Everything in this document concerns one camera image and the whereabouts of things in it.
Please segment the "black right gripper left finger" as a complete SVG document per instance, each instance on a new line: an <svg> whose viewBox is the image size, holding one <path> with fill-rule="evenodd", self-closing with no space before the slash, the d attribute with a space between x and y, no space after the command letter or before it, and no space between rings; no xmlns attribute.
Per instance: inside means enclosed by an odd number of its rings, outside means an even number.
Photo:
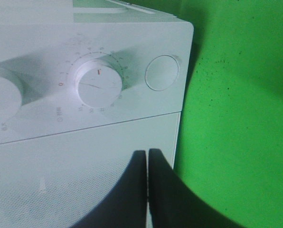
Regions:
<svg viewBox="0 0 283 228"><path fill-rule="evenodd" d="M144 228L147 215L145 151L134 151L115 186L74 228Z"/></svg>

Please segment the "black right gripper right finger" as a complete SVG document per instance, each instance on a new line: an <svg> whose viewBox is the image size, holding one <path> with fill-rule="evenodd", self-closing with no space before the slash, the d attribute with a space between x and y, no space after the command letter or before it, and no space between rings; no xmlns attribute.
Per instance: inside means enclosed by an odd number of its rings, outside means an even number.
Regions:
<svg viewBox="0 0 283 228"><path fill-rule="evenodd" d="M160 149L149 150L149 205L154 228L241 228L176 175Z"/></svg>

